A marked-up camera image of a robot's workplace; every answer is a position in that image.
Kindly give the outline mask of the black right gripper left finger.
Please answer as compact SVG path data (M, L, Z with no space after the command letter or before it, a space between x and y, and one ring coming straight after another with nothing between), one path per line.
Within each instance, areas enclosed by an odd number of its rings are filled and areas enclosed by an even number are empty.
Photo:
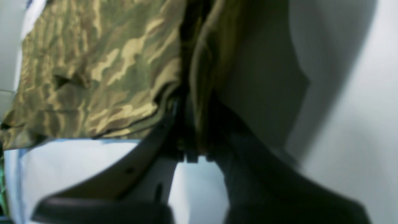
M168 199L183 153L177 141L183 100L138 146L88 180L40 200L31 219L44 224L173 224Z

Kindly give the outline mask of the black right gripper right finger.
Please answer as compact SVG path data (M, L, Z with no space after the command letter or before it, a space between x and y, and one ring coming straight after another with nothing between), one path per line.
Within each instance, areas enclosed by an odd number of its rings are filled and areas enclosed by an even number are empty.
M370 224L358 202L283 163L215 93L199 98L203 151L221 170L230 207L225 224Z

